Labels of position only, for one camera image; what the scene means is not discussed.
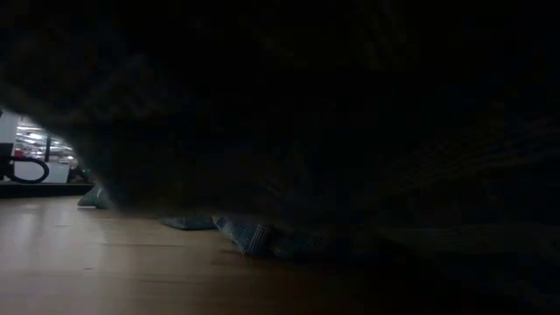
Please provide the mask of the white machine housing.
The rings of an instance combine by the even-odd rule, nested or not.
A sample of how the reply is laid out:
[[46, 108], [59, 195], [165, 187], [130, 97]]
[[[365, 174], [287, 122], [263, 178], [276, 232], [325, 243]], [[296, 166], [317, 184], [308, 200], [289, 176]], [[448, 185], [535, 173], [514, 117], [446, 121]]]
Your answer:
[[6, 109], [0, 109], [0, 144], [14, 144], [18, 132], [20, 116]]

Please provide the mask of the black garment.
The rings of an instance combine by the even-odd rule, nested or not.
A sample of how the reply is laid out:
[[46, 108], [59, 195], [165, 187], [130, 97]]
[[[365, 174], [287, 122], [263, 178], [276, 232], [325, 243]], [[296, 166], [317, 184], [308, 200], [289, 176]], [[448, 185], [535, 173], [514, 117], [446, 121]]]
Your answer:
[[122, 210], [560, 315], [560, 0], [0, 0], [0, 106]]

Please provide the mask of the grey-blue checked garment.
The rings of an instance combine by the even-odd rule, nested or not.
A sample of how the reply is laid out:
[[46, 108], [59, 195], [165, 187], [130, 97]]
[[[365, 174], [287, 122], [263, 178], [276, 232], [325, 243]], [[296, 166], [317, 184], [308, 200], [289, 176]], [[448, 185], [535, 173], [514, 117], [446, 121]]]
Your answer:
[[169, 228], [185, 231], [217, 230], [242, 254], [250, 256], [298, 259], [325, 254], [333, 245], [333, 242], [325, 237], [284, 231], [268, 224], [238, 222], [223, 216], [166, 216], [160, 222]]

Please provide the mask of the grey line-patterned cloth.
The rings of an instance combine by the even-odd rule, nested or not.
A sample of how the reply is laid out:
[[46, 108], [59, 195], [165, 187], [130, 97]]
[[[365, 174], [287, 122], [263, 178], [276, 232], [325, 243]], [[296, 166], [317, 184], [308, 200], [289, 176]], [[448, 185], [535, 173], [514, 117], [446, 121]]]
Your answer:
[[80, 198], [78, 207], [93, 207], [108, 209], [112, 206], [107, 191], [101, 185], [95, 185], [90, 191]]

